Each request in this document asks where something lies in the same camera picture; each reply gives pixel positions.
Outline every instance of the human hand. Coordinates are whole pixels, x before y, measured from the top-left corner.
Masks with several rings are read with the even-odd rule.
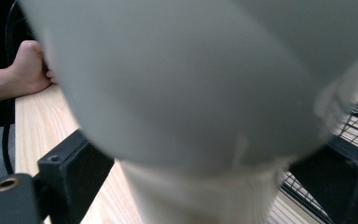
[[[40,45],[33,40],[23,41],[14,63],[7,69],[14,95],[27,95],[47,88],[53,80],[43,69],[43,54]]]

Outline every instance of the wooden table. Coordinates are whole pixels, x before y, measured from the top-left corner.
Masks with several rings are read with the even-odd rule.
[[[36,162],[77,128],[58,86],[18,98],[16,173],[37,174]],[[142,223],[118,162],[82,223]]]

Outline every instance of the black cable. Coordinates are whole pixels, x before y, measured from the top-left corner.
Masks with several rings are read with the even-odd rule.
[[[14,62],[15,54],[13,48],[13,21],[20,11],[17,0],[14,1],[7,15],[7,22],[5,27],[5,48],[7,53],[7,66],[11,66]],[[7,111],[5,115],[4,130],[2,133],[2,157],[8,175],[13,174],[13,167],[11,165],[10,156],[8,154],[8,137],[10,134],[10,124],[14,111],[14,99],[7,100]]]

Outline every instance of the bolt hole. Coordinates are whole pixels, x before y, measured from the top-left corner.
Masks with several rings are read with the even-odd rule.
[[[8,189],[13,189],[14,187],[20,184],[20,180],[18,178],[7,178],[0,181],[0,192],[6,191]]]
[[[50,156],[50,157],[48,157],[48,160],[49,161],[59,161],[60,157],[59,156]]]

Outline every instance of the black plastic part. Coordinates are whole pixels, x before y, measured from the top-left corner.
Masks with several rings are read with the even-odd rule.
[[[40,223],[33,179],[15,174],[0,178],[0,223]]]
[[[41,213],[50,214],[53,223],[79,223],[113,164],[80,131],[72,133],[38,162],[40,172],[35,181],[44,188],[38,190],[46,193],[40,202],[53,204],[44,205]]]
[[[334,223],[358,223],[358,147],[337,137],[290,172]]]

